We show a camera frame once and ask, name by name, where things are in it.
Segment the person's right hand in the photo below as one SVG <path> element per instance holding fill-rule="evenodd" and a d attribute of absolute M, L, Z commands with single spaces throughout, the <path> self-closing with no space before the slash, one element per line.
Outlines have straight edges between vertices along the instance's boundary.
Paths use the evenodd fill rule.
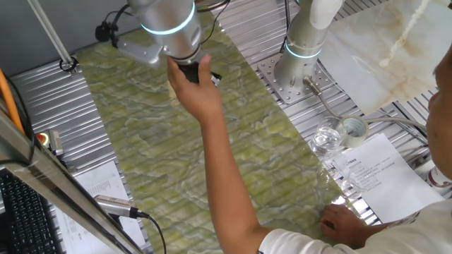
<path fill-rule="evenodd" d="M 319 226 L 324 235 L 351 248 L 362 248 L 366 241 L 362 233 L 367 226 L 343 205 L 325 207 Z"/>

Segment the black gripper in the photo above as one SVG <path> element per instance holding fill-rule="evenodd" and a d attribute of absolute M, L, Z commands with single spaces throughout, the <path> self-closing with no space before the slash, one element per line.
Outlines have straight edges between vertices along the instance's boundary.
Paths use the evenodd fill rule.
<path fill-rule="evenodd" d="M 199 84 L 198 62 L 193 62 L 189 65 L 179 64 L 178 67 L 184 73 L 188 81 L 190 81 L 191 83 Z M 222 80 L 222 76 L 220 74 L 210 72 L 210 79 L 213 81 L 214 86 L 217 87 Z"/>

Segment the person's left hand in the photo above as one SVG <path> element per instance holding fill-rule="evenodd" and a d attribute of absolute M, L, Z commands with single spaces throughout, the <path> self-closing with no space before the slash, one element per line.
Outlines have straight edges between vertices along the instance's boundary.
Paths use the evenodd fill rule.
<path fill-rule="evenodd" d="M 181 105 L 201 125 L 224 116 L 220 91 L 211 80 L 211 56 L 205 55 L 198 65 L 198 83 L 190 82 L 177 63 L 167 57 L 169 83 Z"/>

